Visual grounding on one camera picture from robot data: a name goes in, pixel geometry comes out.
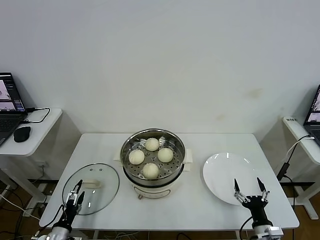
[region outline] white table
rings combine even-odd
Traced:
[[[30,113],[27,117],[29,121],[40,121],[48,112],[47,109],[38,110]],[[27,208],[33,208],[38,202],[43,202],[46,196],[42,193],[45,188],[45,184],[41,184],[39,188],[36,188],[32,183],[25,177],[23,171],[19,169],[14,161],[10,157],[25,157],[26,163],[30,168],[38,169],[41,174],[41,169],[32,161],[31,155],[37,150],[42,140],[46,137],[50,129],[59,119],[62,114],[60,108],[51,108],[50,113],[41,123],[29,123],[22,124],[19,128],[24,126],[31,126],[30,137],[24,142],[15,142],[14,136],[11,135],[5,143],[0,146],[0,180],[8,186],[15,188],[15,184],[8,179],[9,176],[18,185],[25,189],[29,194],[33,196],[29,202]]]
[[[309,135],[305,128],[300,123],[298,123],[295,117],[285,116],[282,120],[290,130],[292,135],[295,137],[295,139],[298,140],[303,136]],[[314,169],[314,164],[320,165],[319,145],[311,139],[301,141],[299,144],[302,146],[303,150],[306,152],[312,162],[310,162],[311,164],[308,164],[305,168],[301,169],[300,174],[296,176],[293,181],[295,181],[295,179],[298,179],[302,175],[308,175],[308,173]],[[304,206],[309,217],[312,220],[318,220],[318,214],[309,199],[320,192],[320,179],[317,179],[317,181],[305,191],[300,186],[295,186],[294,188],[299,194],[299,196],[295,199],[295,205]],[[293,197],[290,197],[289,201],[293,205]]]
[[[180,176],[183,183],[165,198],[138,199],[119,162],[116,151],[131,134],[83,134],[62,173],[39,222],[48,224],[62,204],[62,192],[68,178],[81,167],[105,163],[119,175],[119,190],[113,201],[101,211],[77,215],[72,228],[78,230],[125,231],[234,231],[250,216],[242,206],[225,203],[205,186],[202,177],[204,161],[219,152],[232,152],[254,162],[261,169],[261,179],[271,191],[265,211],[275,226],[296,228],[299,221],[290,206],[272,168],[253,134],[182,133],[178,136],[186,148],[192,149],[191,171]],[[252,229],[249,222],[244,229]]]

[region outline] floor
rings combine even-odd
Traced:
[[[45,194],[50,195],[54,188],[55,184],[49,183],[47,188],[45,189]],[[0,182],[0,188],[4,188],[4,184]],[[293,190],[292,187],[284,187],[284,191],[288,197],[292,197]],[[30,200],[31,196],[25,192],[23,189],[18,187],[13,191],[17,194],[21,200],[23,205],[25,206]],[[7,195],[7,198],[13,202],[14,204],[21,206],[20,200],[13,194],[10,193]],[[315,195],[311,202],[317,211],[320,214],[320,193]],[[33,215],[35,217],[40,217],[44,210],[44,205],[39,204],[38,208],[33,211]],[[13,240],[14,233],[16,229],[17,221],[20,217],[20,211],[16,211],[17,208],[10,205],[7,202],[3,202],[0,204],[0,240]],[[306,213],[303,206],[295,207],[296,215],[300,221],[300,226],[295,230],[295,239],[296,240],[310,240],[310,239],[318,239],[320,233],[320,220],[310,220],[308,214]],[[21,224],[18,229],[19,236],[27,236],[27,237],[17,237],[17,240],[29,240],[30,236],[35,234],[39,229],[38,220],[32,217],[22,217]],[[85,231],[84,232],[89,238],[93,237],[93,231]],[[115,237],[120,232],[115,231],[101,231],[99,233],[99,239],[115,239]],[[224,240],[224,239],[236,239],[236,234],[234,232],[228,231],[188,231],[184,232],[191,240]],[[118,239],[129,239],[129,240],[176,240],[178,232],[174,231],[140,231],[136,234],[124,236],[124,234],[119,234]],[[188,240],[188,238],[184,235],[179,235],[179,240]],[[292,240],[292,230],[284,230],[283,240]]]

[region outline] laptop keyboard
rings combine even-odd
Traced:
[[[20,119],[0,119],[0,132],[10,132],[20,121]]]

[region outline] white wall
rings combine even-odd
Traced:
[[[318,0],[0,0],[0,71],[83,133],[262,140],[279,117],[305,111],[320,83],[319,9]]]

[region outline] laptop screen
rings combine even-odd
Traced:
[[[10,73],[0,73],[0,112],[24,112],[14,79]]]
[[[316,91],[309,114],[306,117],[305,124],[320,123],[320,85]]]

